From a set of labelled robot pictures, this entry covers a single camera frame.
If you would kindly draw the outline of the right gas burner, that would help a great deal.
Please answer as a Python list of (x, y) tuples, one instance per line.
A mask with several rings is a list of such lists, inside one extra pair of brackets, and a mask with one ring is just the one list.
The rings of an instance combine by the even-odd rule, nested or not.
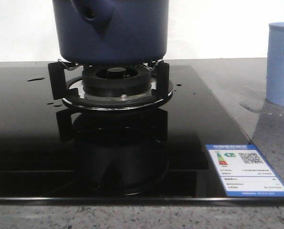
[(132, 65), (83, 65), (82, 74), (66, 80), (65, 71), (78, 64), (48, 64), (54, 100), (85, 110), (131, 110), (162, 105), (173, 94), (169, 64), (163, 60)]

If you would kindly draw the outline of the light blue ribbed cup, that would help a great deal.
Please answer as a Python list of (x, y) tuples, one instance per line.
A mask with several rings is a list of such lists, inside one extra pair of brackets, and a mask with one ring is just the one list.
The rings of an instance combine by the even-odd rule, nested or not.
[(284, 22), (269, 24), (266, 99), (284, 107)]

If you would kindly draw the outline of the black glass gas stove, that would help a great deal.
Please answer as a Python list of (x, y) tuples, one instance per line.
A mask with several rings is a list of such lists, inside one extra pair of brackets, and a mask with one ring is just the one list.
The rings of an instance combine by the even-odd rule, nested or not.
[(189, 66), (160, 108), (84, 112), (47, 67), (0, 67), (0, 204), (284, 205), (228, 197), (206, 145), (252, 145)]

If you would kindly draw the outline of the blue energy label sticker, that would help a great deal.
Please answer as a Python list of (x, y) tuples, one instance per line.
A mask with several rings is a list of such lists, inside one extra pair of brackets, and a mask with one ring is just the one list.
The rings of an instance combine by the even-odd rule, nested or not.
[(206, 145), (228, 197), (284, 197), (284, 182), (254, 145)]

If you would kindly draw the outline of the dark blue pot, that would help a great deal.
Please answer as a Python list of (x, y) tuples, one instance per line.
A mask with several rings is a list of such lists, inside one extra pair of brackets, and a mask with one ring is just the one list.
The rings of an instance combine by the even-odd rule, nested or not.
[(159, 60), (167, 52), (167, 0), (54, 0), (61, 56), (90, 65)]

